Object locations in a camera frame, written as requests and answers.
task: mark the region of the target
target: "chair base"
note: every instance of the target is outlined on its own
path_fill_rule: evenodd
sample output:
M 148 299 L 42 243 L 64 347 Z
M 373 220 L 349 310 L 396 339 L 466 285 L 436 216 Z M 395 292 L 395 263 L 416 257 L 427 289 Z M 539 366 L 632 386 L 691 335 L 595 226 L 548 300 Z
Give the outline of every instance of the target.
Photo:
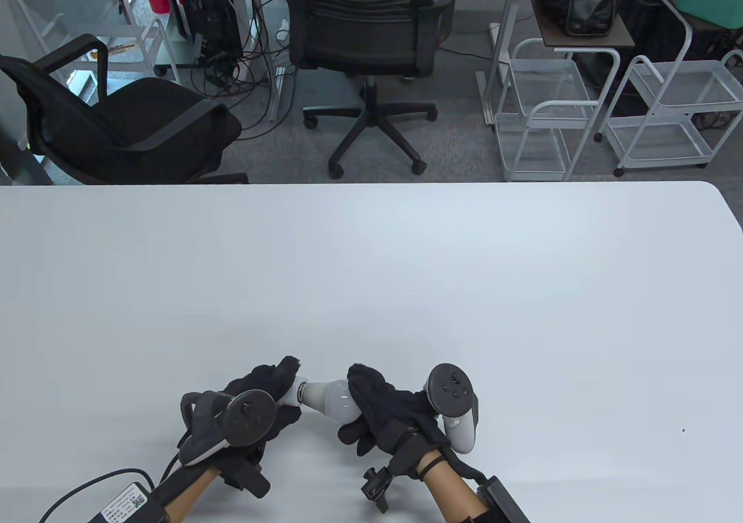
M 361 89 L 361 99 L 364 100 L 364 109 L 360 107 L 304 107 L 302 114 L 305 119 L 305 127 L 310 130 L 318 127 L 318 117 L 349 117 L 356 119 L 350 132 L 343 138 L 334 154 L 327 160 L 327 169 L 332 179 L 343 176 L 343 167 L 339 161 L 342 159 L 351 144 L 358 138 L 365 128 L 377 126 L 382 132 L 389 136 L 398 147 L 413 162 L 412 172 L 414 175 L 422 175 L 427 165 L 420 159 L 420 155 L 400 134 L 387 117 L 395 115 L 425 113 L 425 119 L 430 122 L 438 118 L 438 109 L 435 103 L 379 103 L 377 101 L 377 85 L 372 77 L 364 79 Z

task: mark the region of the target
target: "forearm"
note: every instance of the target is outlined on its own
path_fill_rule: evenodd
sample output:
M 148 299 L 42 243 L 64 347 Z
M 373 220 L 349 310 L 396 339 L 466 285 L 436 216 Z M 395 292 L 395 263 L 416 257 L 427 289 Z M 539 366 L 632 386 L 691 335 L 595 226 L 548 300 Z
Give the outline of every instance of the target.
M 441 453 L 437 450 L 425 454 L 420 460 L 417 472 L 420 473 L 440 455 Z M 436 464 L 425 474 L 424 483 L 430 490 L 446 523 L 460 523 L 467 518 L 474 520 L 478 515 L 488 511 L 488 507 L 477 494 L 445 461 Z
M 186 515 L 194 507 L 199 497 L 209 488 L 209 485 L 213 483 L 214 479 L 219 476 L 219 471 L 212 468 L 207 470 L 203 475 L 199 477 L 194 484 L 189 486 L 186 491 L 180 496 L 176 497 L 173 502 L 165 507 L 165 511 L 170 516 L 170 523 L 183 523 Z

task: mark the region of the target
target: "computer tower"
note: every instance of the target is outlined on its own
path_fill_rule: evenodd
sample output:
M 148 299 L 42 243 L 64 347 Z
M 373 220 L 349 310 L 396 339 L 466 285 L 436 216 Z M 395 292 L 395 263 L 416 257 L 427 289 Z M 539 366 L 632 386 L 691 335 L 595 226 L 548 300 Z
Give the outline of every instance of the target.
M 242 56 L 244 43 L 250 35 L 247 27 L 241 26 L 250 24 L 246 0 L 182 0 L 182 2 L 191 37 L 195 39 L 199 33 L 204 40 L 201 48 L 203 62 L 216 56 L 236 61 Z M 241 15 L 240 21 L 235 9 Z

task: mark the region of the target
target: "label sticker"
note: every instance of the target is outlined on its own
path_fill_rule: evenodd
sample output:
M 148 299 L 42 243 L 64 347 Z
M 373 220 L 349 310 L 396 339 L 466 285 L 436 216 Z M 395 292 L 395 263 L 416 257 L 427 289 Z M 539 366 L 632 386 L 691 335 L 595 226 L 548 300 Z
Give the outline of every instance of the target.
M 131 483 L 109 505 L 104 507 L 100 514 L 108 523 L 123 523 L 146 502 L 147 496 L 137 484 Z

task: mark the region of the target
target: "black glove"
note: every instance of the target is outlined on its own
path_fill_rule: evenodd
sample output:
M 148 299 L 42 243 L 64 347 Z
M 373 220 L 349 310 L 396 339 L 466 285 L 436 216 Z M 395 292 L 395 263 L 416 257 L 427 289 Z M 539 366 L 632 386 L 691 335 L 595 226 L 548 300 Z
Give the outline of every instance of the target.
M 433 409 L 425 391 L 401 391 L 388 383 L 382 374 L 368 366 L 354 364 L 348 369 L 348 390 L 351 392 L 361 416 L 338 430 L 338 439 L 351 445 L 356 443 L 356 454 L 361 457 L 374 446 L 393 456 L 412 438 L 416 437 L 418 459 L 405 459 L 400 474 L 417 478 L 416 468 L 427 452 L 440 449 L 449 465 L 462 478 L 485 478 L 478 470 L 462 462 L 452 451 L 449 438 L 438 427 L 438 412 Z
M 338 438 L 345 444 L 356 442 L 356 454 L 361 457 L 378 446 L 383 452 L 394 455 L 414 433 L 422 432 L 432 445 L 449 443 L 436 423 L 438 414 L 428 401 L 424 391 L 398 391 L 384 379 L 383 375 L 363 364 L 354 364 L 348 369 L 348 390 L 358 405 L 361 416 L 350 424 L 340 427 Z M 391 421 L 396 420 L 408 427 L 396 443 L 390 443 L 383 432 Z
M 294 384 L 299 369 L 299 359 L 293 356 L 285 356 L 278 366 L 260 365 L 255 367 L 247 376 L 233 380 L 226 386 L 225 393 L 236 396 L 251 389 L 261 389 L 266 391 L 274 401 L 278 401 L 286 395 L 286 392 Z M 281 430 L 297 422 L 301 414 L 302 409 L 299 407 L 279 407 L 276 410 L 276 420 L 273 427 L 260 441 L 244 448 L 228 448 L 222 455 L 244 456 L 251 464 L 257 465 L 263 458 L 266 442 L 273 440 Z

